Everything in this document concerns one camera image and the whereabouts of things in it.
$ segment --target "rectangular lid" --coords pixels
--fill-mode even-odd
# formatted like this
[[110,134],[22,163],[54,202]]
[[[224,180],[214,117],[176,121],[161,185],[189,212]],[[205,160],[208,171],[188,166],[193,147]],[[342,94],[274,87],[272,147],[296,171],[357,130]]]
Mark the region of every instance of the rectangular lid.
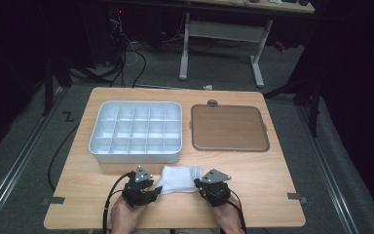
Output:
[[266,126],[255,106],[196,104],[191,114],[197,149],[263,152],[270,147]]

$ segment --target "white fabric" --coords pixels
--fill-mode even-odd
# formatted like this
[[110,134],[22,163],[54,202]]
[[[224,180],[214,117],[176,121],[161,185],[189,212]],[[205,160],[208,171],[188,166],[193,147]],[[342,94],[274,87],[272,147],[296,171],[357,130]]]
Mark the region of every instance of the white fabric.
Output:
[[169,167],[164,166],[162,175],[156,187],[163,186],[162,194],[173,192],[196,192],[195,178],[202,177],[202,169],[194,167]]

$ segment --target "white plastic container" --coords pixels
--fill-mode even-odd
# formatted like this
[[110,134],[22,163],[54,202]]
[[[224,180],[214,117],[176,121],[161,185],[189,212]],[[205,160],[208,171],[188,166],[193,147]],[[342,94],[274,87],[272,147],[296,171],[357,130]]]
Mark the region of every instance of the white plastic container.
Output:
[[101,163],[174,163],[181,147],[181,106],[172,101],[105,102],[89,145]]

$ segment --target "hand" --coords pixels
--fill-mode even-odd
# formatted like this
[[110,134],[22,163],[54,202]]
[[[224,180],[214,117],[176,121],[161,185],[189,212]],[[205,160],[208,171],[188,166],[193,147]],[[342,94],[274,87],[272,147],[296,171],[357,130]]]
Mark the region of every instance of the hand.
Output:
[[[230,196],[229,201],[240,207],[239,201]],[[238,211],[231,204],[223,204],[218,207],[211,207],[217,224],[226,234],[244,234],[241,228]]]
[[126,200],[120,196],[111,210],[112,234],[130,234],[135,229],[141,215],[148,205],[131,208]]

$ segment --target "light wood surface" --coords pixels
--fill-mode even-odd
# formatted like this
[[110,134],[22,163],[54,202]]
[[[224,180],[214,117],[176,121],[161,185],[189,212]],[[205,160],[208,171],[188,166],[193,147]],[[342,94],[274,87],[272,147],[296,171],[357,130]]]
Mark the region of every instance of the light wood surface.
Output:
[[[192,145],[191,107],[216,99],[219,104],[252,105],[259,108],[267,126],[267,152],[199,151]],[[266,102],[260,93],[227,91],[95,88],[63,168],[55,196],[62,205],[51,204],[44,224],[49,229],[101,228],[105,199],[120,175],[138,164],[101,164],[89,151],[90,137],[101,105],[108,100],[169,100],[182,107],[183,147],[178,162],[169,166],[201,166],[203,174],[215,168],[232,177],[229,187],[243,203],[247,227],[302,226],[305,217],[297,200],[287,193],[295,188],[281,151]],[[160,178],[164,164],[142,164]],[[125,178],[117,187],[121,189]],[[111,206],[117,197],[113,197]],[[160,195],[150,204],[139,228],[217,227],[210,209],[198,192]]]
[[190,0],[191,2],[200,2],[208,4],[220,4],[235,7],[258,8],[272,11],[283,11],[293,13],[308,13],[315,12],[315,8],[309,3],[307,6],[302,6],[299,3],[271,3],[269,0],[260,0],[258,3],[245,2],[245,0]]

